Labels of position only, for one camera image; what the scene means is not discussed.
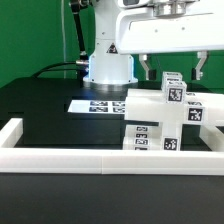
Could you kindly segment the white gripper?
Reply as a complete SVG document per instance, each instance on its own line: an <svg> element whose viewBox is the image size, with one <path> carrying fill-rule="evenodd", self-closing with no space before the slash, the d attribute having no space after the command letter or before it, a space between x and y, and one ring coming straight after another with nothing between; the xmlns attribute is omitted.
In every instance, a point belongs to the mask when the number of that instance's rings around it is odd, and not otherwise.
<svg viewBox="0 0 224 224"><path fill-rule="evenodd" d="M115 42L121 54L140 54L146 80L156 70L146 53L198 51L192 79L203 77L209 50L224 49L224 0L116 0Z"/></svg>

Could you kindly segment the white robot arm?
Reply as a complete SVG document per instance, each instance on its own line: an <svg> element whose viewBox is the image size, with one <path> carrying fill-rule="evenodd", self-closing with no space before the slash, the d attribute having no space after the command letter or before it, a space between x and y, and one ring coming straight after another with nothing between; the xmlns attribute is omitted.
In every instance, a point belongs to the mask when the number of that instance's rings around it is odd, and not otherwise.
<svg viewBox="0 0 224 224"><path fill-rule="evenodd" d="M87 65L84 84L115 90L135 85L135 54L195 52L205 61L211 50L224 50L224 0L70 0L76 28L79 13L94 8L95 49L80 56Z"/></svg>

